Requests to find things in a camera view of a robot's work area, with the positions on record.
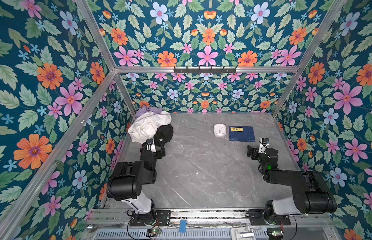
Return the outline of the right small circuit board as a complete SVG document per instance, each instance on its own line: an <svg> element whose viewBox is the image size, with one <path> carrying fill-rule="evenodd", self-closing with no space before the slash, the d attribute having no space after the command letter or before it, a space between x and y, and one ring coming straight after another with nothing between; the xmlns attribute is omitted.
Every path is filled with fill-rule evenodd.
<svg viewBox="0 0 372 240"><path fill-rule="evenodd" d="M282 230L268 230L267 234L269 240L282 240L284 238L284 232Z"/></svg>

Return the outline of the white cloth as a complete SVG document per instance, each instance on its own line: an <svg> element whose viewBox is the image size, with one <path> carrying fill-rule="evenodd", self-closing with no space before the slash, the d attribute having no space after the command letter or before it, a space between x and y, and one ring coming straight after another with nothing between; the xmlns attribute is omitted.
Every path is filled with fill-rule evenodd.
<svg viewBox="0 0 372 240"><path fill-rule="evenodd" d="M162 111L159 114L146 112L135 120L127 132L133 143L143 144L147 139L154 137L159 127L168 125L171 121L168 112Z"/></svg>

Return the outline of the left small circuit board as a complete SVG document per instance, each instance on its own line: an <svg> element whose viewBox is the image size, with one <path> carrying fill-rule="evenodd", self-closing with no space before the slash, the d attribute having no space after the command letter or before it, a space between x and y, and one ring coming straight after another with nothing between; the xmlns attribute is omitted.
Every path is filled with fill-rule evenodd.
<svg viewBox="0 0 372 240"><path fill-rule="evenodd" d="M153 229L148 229L146 231L146 236L148 238L154 238L158 237L162 233L162 230L160 228L153 228Z"/></svg>

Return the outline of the black hook rail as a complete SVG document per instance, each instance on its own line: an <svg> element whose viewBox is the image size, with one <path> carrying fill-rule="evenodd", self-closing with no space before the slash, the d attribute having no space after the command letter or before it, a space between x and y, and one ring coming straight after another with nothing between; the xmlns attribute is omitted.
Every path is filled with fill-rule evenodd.
<svg viewBox="0 0 372 240"><path fill-rule="evenodd" d="M174 73L182 73L182 74L231 74L236 73L236 67L174 67Z"/></svg>

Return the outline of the purple cloth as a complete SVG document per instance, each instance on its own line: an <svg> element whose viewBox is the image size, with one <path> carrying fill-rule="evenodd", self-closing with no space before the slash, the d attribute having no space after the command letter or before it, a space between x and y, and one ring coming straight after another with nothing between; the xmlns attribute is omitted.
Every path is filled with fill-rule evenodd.
<svg viewBox="0 0 372 240"><path fill-rule="evenodd" d="M160 114L162 112L162 108L157 108L157 107L147 107L143 106L136 112L136 117L139 118L145 113L154 113L156 115Z"/></svg>

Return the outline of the white plastic device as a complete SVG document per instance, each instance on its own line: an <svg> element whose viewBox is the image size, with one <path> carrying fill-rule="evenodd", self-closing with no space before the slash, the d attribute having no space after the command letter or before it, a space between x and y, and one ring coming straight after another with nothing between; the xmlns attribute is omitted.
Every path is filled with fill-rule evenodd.
<svg viewBox="0 0 372 240"><path fill-rule="evenodd" d="M255 232L251 227L239 227L230 229L232 240L255 240Z"/></svg>

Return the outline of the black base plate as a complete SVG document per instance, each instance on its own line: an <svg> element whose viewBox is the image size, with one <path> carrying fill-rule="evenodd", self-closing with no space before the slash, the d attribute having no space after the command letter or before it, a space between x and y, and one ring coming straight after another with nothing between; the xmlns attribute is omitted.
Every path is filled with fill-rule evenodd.
<svg viewBox="0 0 372 240"><path fill-rule="evenodd" d="M273 215L273 212L265 212L265 210L248 210L246 217L250 220L253 226L261 225L283 225L290 226L291 221L287 215Z"/></svg>
<svg viewBox="0 0 372 240"><path fill-rule="evenodd" d="M153 227L157 224L160 227L165 227L170 222L170 219L170 210L156 210L151 213L133 216L129 225L132 227Z"/></svg>

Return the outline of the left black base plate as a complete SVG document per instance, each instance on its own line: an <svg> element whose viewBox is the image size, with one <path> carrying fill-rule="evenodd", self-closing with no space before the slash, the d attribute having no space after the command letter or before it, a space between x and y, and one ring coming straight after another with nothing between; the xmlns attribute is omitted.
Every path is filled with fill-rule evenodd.
<svg viewBox="0 0 372 240"><path fill-rule="evenodd" d="M157 224L160 227L165 227L170 222L170 219L170 210L156 210L151 213L133 216L129 225L132 227L153 227Z"/></svg>

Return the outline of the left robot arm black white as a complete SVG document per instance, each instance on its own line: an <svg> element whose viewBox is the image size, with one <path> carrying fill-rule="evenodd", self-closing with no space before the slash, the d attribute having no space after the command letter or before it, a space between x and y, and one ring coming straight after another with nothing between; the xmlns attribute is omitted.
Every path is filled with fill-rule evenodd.
<svg viewBox="0 0 372 240"><path fill-rule="evenodd" d="M138 221L156 220L153 200L142 190L156 182L156 163L165 156L165 140L148 139L140 149L140 160L119 162L107 183L108 198L121 201L131 208L130 216Z"/></svg>

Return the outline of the aluminium mounting rail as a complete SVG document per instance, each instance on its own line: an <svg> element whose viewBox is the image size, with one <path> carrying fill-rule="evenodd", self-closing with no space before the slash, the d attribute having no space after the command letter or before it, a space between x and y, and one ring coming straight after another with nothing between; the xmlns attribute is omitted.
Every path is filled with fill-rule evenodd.
<svg viewBox="0 0 372 240"><path fill-rule="evenodd" d="M295 215L265 220L263 211L257 208L201 208L157 209L156 216L162 226L174 226L186 220L190 225L203 226L266 226L291 228L331 228L335 224L326 214Z"/></svg>

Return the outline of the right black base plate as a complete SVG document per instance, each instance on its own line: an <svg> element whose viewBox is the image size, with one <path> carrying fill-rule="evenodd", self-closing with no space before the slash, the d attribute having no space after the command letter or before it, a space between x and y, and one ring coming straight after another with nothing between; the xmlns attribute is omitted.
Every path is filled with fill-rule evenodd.
<svg viewBox="0 0 372 240"><path fill-rule="evenodd" d="M246 217L250 220L253 226L261 225L283 225L290 226L291 221L287 215L273 215L273 212L265 212L265 210L248 210Z"/></svg>

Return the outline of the white square timer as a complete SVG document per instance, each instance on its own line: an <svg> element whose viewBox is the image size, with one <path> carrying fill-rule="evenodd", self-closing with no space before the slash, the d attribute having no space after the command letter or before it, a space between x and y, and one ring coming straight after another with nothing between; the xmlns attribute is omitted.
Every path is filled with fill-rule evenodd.
<svg viewBox="0 0 372 240"><path fill-rule="evenodd" d="M215 124L213 131L216 137L225 137L227 134L227 126L225 124Z"/></svg>

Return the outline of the black cloth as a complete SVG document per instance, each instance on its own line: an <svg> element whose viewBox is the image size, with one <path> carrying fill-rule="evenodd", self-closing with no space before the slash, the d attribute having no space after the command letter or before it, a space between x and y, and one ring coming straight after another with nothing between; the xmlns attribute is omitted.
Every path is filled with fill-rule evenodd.
<svg viewBox="0 0 372 240"><path fill-rule="evenodd" d="M153 137L154 145L162 150L165 144L172 140L172 137L173 127L171 124L160 126Z"/></svg>

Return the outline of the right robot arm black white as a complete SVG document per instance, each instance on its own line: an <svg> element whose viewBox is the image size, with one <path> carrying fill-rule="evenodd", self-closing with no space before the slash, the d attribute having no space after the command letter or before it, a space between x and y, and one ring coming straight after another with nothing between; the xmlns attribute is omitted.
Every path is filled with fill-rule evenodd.
<svg viewBox="0 0 372 240"><path fill-rule="evenodd" d="M320 173L278 168L278 150L266 145L256 149L248 146L247 156L258 161L258 171L268 184L290 187L292 196L267 201L261 213L248 211L251 220L262 218L268 224L283 223L288 215L334 213L337 202Z"/></svg>

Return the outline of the dark blue booklet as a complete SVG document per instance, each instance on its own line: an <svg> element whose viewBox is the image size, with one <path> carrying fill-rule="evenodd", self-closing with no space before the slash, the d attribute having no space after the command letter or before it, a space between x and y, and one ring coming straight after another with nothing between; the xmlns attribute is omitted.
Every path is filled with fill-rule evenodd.
<svg viewBox="0 0 372 240"><path fill-rule="evenodd" d="M254 128L247 126L229 126L229 139L231 142L254 143L256 141Z"/></svg>

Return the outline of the small circuit board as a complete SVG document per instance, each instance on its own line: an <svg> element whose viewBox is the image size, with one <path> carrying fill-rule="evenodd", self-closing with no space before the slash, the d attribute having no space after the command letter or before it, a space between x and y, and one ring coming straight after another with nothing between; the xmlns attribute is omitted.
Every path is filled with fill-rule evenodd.
<svg viewBox="0 0 372 240"><path fill-rule="evenodd" d="M284 232L282 230L268 230L267 234L269 240L282 240L284 238Z"/></svg>
<svg viewBox="0 0 372 240"><path fill-rule="evenodd" d="M154 238L158 237L162 233L162 230L160 228L153 228L153 229L148 229L146 231L146 236L148 238Z"/></svg>

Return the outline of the blue tape piece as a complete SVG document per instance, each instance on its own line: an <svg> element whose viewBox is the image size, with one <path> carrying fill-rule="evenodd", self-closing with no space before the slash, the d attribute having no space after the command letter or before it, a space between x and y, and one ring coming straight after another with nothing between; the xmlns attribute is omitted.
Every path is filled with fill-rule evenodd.
<svg viewBox="0 0 372 240"><path fill-rule="evenodd" d="M187 231L187 220L180 220L179 223L179 232L180 233L186 233Z"/></svg>

